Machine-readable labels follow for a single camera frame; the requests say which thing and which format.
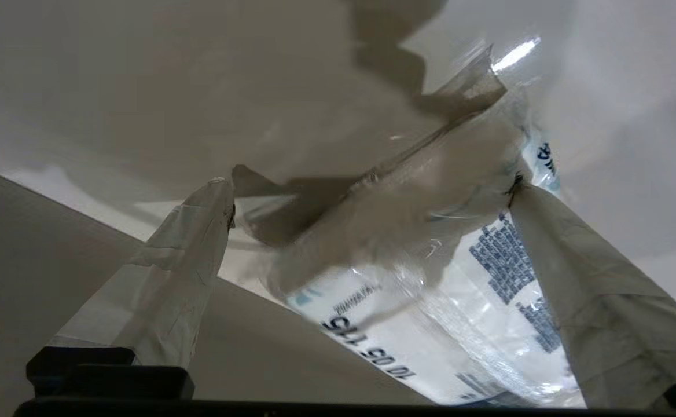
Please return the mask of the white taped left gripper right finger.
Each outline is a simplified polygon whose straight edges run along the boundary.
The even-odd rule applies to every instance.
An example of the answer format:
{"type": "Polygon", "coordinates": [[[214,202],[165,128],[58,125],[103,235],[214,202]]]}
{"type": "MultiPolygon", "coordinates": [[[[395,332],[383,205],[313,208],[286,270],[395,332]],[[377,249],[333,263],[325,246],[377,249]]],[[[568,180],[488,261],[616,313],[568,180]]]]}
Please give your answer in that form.
{"type": "Polygon", "coordinates": [[[542,188],[510,214],[590,409],[676,410],[676,301],[542,188]]]}

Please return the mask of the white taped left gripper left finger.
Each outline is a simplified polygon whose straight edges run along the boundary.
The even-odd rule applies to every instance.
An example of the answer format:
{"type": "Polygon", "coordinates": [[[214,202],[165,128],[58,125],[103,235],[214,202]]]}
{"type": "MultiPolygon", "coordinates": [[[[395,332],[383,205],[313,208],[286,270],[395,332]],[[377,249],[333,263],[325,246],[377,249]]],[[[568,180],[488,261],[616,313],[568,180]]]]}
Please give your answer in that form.
{"type": "Polygon", "coordinates": [[[35,396],[58,393],[79,366],[186,368],[234,213],[234,190],[221,177],[175,206],[28,362],[35,396]]]}

